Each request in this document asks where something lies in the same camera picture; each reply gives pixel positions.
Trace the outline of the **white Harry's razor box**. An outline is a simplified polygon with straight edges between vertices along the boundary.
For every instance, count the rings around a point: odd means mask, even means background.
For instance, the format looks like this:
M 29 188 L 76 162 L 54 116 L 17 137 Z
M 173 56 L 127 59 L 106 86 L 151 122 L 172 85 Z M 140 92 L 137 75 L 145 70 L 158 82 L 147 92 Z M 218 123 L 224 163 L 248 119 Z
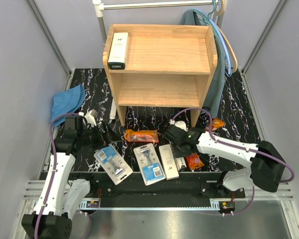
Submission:
M 186 161 L 183 157 L 175 158 L 175 163 L 176 163 L 178 172 L 183 172 L 186 170 L 187 165 L 186 165 Z

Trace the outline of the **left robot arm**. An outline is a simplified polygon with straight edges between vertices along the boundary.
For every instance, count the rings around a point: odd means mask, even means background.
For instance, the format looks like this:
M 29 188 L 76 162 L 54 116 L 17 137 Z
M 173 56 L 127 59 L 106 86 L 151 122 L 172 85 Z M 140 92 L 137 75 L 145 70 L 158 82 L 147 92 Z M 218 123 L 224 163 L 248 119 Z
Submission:
M 31 239 L 67 239 L 72 219 L 83 198 L 97 193 L 97 184 L 75 179 L 66 190 L 76 156 L 83 148 L 102 149 L 112 143 L 114 132 L 107 122 L 102 128 L 89 116 L 66 115 L 63 133 L 52 139 L 49 171 L 32 213 L 22 217 L 21 225 Z

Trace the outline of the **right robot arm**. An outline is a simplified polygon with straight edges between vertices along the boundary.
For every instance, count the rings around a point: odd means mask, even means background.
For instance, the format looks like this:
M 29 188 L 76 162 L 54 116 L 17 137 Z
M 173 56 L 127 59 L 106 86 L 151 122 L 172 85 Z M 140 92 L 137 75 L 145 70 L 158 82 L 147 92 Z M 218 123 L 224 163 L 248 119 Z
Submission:
M 164 137 L 185 156 L 194 152 L 211 154 L 243 166 L 243 169 L 223 173 L 216 184 L 216 192 L 221 197 L 252 186 L 277 192 L 286 162 L 270 142 L 242 143 L 215 136 L 202 128 L 192 127 L 186 131 L 174 124 L 167 128 Z

